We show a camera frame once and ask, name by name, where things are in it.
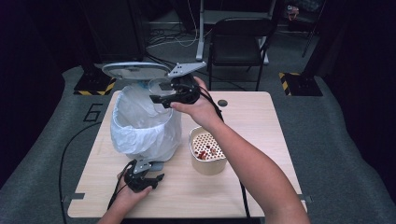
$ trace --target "right hand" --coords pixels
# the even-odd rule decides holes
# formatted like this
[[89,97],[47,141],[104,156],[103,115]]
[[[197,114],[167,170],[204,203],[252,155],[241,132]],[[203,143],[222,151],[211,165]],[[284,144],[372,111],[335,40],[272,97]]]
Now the right hand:
[[[197,83],[201,88],[207,90],[205,83],[198,77],[194,77]],[[204,96],[200,96],[197,102],[193,105],[185,105],[179,102],[173,102],[171,107],[175,110],[189,114],[192,119],[201,125],[204,129],[210,132],[211,127],[217,125],[222,120],[219,118],[216,113],[215,107],[206,100]]]

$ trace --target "wooden table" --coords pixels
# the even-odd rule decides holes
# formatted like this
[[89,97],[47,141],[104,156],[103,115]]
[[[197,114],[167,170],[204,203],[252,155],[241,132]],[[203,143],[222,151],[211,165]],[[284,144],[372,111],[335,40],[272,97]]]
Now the wooden table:
[[[220,108],[225,122],[271,157],[301,194],[269,93],[212,91],[211,95],[215,102],[221,99],[228,102],[227,106]],[[72,200],[68,209],[70,217],[101,217],[117,183],[117,174],[129,161],[113,148],[110,138],[110,119],[117,96],[118,92],[115,92],[76,189],[76,193],[84,193],[84,198]],[[151,172],[154,175],[165,173],[163,181],[127,217],[246,216],[239,180],[228,162],[218,175],[201,175],[191,166],[189,134],[195,127],[198,125],[191,117],[183,114],[180,146],[161,172]],[[264,217],[249,193],[247,201],[252,217]]]

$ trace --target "person's arm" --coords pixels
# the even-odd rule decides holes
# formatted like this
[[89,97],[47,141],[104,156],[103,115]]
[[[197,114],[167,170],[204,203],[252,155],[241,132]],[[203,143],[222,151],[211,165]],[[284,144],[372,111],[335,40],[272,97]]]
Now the person's arm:
[[[205,83],[196,78],[205,88]],[[293,186],[268,156],[251,145],[216,114],[204,97],[194,105],[172,103],[210,132],[249,193],[262,208],[267,223],[309,223],[309,218]]]
[[[125,185],[123,178],[120,181],[119,189]],[[99,220],[98,224],[105,223],[121,223],[125,216],[150,192],[152,191],[152,186],[149,186],[142,191],[135,193],[128,186],[122,188],[117,194],[117,198],[110,208],[105,212],[102,218]]]

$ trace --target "white plastic bag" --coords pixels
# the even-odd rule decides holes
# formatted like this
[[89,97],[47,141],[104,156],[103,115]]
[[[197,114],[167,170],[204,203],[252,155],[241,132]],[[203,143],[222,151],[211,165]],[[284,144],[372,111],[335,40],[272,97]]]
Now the white plastic bag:
[[120,92],[110,126],[113,146],[131,159],[168,161],[180,143],[181,114],[158,113],[149,95],[137,84]]

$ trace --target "gray carpet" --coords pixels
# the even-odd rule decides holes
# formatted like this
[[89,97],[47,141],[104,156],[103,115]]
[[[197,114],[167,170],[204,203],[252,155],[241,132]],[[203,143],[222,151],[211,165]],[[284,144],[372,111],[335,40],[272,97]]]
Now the gray carpet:
[[[276,34],[268,51],[270,63],[263,69],[260,91],[272,95],[302,191],[313,200],[307,205],[312,223],[396,223],[395,204],[376,171],[362,160],[349,138],[339,104],[323,80],[316,77],[322,97],[286,96],[283,92],[278,73],[302,72],[315,45],[301,58],[306,43],[302,36]],[[196,42],[190,47],[166,44],[149,48],[148,53],[174,63],[193,63],[196,46]],[[74,138],[64,155],[62,189],[67,209],[67,196],[75,191],[99,130],[99,125],[94,125],[96,121],[84,119],[92,104],[97,104],[92,110],[100,111],[97,121],[101,121],[111,98],[74,95],[73,88],[81,75],[79,67],[64,72],[66,87],[61,102],[35,145],[1,188],[0,223],[63,222],[58,192],[62,153],[75,134],[93,125]],[[207,81],[206,75],[195,75]],[[113,91],[125,85],[128,81],[118,80]],[[238,85],[254,90],[254,84]],[[239,89],[216,83],[214,90]],[[97,218],[67,218],[68,223],[96,221]]]

